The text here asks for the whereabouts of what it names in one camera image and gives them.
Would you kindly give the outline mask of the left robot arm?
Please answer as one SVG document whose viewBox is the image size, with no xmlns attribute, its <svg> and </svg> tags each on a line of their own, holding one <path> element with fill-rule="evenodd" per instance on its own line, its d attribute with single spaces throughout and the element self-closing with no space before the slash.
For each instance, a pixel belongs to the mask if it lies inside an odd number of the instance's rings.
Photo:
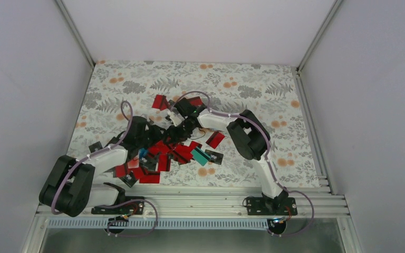
<svg viewBox="0 0 405 253">
<path fill-rule="evenodd" d="M 105 147 L 91 149 L 82 159 L 60 156 L 53 166 L 38 200 L 51 207 L 53 214 L 76 217 L 85 208 L 105 206 L 120 213 L 126 199 L 115 186 L 105 183 L 95 187 L 96 176 L 123 166 L 134 159 L 141 149 L 148 149 L 163 139 L 165 129 L 146 118 L 134 116 L 125 131 L 113 137 Z"/>
</svg>

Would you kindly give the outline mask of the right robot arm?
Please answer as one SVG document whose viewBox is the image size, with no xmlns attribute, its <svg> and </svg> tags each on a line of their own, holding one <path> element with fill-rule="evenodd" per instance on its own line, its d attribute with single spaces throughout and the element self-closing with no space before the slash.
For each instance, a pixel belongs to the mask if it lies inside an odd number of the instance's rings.
<svg viewBox="0 0 405 253">
<path fill-rule="evenodd" d="M 221 112 L 204 104 L 196 107 L 181 97 L 169 107 L 168 116 L 173 125 L 166 130 L 163 141 L 167 144 L 187 140 L 196 128 L 228 134 L 238 153 L 253 163 L 261 182 L 266 211 L 276 215 L 284 209 L 288 193 L 279 185 L 268 158 L 271 138 L 250 110 L 242 113 Z"/>
</svg>

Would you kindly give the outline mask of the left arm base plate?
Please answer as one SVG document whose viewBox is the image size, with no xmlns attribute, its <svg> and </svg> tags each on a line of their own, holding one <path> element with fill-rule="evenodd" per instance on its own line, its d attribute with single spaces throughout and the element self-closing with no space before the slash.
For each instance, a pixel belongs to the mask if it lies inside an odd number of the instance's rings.
<svg viewBox="0 0 405 253">
<path fill-rule="evenodd" d="M 141 215 L 144 208 L 144 197 L 124 196 L 111 206 L 97 206 L 91 209 L 93 215 Z"/>
</svg>

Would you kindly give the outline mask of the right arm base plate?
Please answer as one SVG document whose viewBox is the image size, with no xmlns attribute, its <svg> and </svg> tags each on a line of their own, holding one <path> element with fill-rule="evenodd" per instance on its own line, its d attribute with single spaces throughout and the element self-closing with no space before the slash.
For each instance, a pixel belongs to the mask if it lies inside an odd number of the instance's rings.
<svg viewBox="0 0 405 253">
<path fill-rule="evenodd" d="M 279 203 L 264 197 L 246 197 L 242 205 L 249 216 L 297 216 L 298 210 L 294 198 L 286 198 Z"/>
</svg>

